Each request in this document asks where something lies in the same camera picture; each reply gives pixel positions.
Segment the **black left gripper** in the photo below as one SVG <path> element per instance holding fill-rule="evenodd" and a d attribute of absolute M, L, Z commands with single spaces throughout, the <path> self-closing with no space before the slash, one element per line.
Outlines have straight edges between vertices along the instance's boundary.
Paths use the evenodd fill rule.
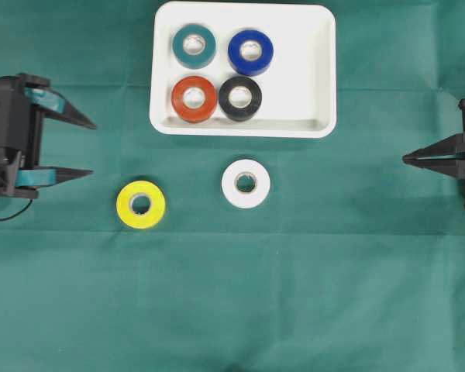
<path fill-rule="evenodd" d="M 92 170 L 39 165 L 44 116 L 97 129 L 49 86 L 49 79 L 36 75 L 0 77 L 0 197 L 35 199 L 38 188 L 93 174 Z"/>

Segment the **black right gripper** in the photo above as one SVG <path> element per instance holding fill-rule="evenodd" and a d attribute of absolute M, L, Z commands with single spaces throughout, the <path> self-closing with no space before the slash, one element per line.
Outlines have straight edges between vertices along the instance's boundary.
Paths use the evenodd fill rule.
<path fill-rule="evenodd" d="M 465 160 L 465 98 L 460 100 L 458 107 L 462 112 L 462 149 Z M 415 159 L 454 155 L 456 154 L 456 145 L 457 135 L 452 135 L 438 141 L 437 143 L 405 154 L 402 160 L 405 164 L 413 167 L 427 169 L 439 174 L 458 178 L 458 166 L 455 159 Z M 465 179 L 465 167 L 462 169 L 462 172 L 462 176 Z"/>

